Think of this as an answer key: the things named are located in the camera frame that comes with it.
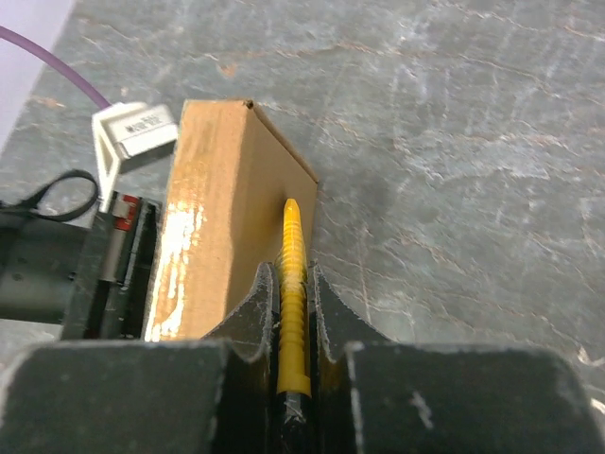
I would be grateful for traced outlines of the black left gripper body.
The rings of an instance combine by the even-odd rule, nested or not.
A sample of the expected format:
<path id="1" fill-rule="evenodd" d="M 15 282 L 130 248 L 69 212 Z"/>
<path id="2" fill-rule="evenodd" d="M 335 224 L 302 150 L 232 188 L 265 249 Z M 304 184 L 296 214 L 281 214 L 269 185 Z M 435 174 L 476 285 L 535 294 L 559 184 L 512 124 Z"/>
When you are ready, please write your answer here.
<path id="1" fill-rule="evenodd" d="M 138 340 L 159 236 L 162 205 L 115 192 L 95 213 L 62 317 L 62 341 Z"/>

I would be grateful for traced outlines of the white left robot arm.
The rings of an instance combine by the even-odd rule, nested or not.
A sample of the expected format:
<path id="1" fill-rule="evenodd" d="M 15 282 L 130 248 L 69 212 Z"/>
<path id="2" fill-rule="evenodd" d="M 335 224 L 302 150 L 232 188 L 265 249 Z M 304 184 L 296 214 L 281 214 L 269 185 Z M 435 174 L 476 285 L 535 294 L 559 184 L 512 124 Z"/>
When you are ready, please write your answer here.
<path id="1" fill-rule="evenodd" d="M 88 200 L 45 214 L 43 198 L 69 170 L 27 198 L 1 205 L 1 317 L 60 327 L 62 340 L 133 340 L 143 333 L 162 206 L 115 192 L 108 211 Z"/>

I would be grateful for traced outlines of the yellow utility knife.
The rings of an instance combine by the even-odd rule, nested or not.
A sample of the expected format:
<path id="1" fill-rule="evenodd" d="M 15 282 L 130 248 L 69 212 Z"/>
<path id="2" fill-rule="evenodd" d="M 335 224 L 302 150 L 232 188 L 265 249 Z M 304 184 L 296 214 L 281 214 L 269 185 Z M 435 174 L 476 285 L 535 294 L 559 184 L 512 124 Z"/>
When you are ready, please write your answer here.
<path id="1" fill-rule="evenodd" d="M 285 202 L 277 271 L 280 324 L 275 444 L 280 453 L 310 453 L 313 429 L 308 365 L 307 260 L 301 211 L 293 199 Z"/>

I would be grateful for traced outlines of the brown cardboard express box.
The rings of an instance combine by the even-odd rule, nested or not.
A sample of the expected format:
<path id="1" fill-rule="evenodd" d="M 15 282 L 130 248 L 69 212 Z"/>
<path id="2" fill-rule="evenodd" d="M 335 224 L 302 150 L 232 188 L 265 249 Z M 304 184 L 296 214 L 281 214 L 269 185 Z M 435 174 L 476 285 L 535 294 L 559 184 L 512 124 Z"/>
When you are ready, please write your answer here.
<path id="1" fill-rule="evenodd" d="M 285 203 L 310 238 L 319 179 L 251 99 L 188 100 L 155 257 L 146 341 L 199 339 L 282 247 Z"/>

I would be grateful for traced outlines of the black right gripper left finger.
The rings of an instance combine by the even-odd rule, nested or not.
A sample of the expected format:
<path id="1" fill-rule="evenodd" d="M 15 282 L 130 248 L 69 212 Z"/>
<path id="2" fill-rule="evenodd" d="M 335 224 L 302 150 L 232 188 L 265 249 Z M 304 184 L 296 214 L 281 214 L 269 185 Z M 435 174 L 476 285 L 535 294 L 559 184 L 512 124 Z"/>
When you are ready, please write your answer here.
<path id="1" fill-rule="evenodd" d="M 5 453 L 266 453 L 276 271 L 200 340 L 56 341 L 1 377 Z"/>

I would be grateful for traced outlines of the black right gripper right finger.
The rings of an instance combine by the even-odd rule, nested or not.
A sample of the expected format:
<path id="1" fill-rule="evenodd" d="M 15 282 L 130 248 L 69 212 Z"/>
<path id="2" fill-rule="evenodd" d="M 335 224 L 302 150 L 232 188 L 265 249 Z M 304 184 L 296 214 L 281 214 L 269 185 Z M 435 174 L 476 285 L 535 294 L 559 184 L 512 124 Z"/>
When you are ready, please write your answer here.
<path id="1" fill-rule="evenodd" d="M 321 453 L 600 453 L 568 363 L 541 348 L 398 343 L 309 271 Z"/>

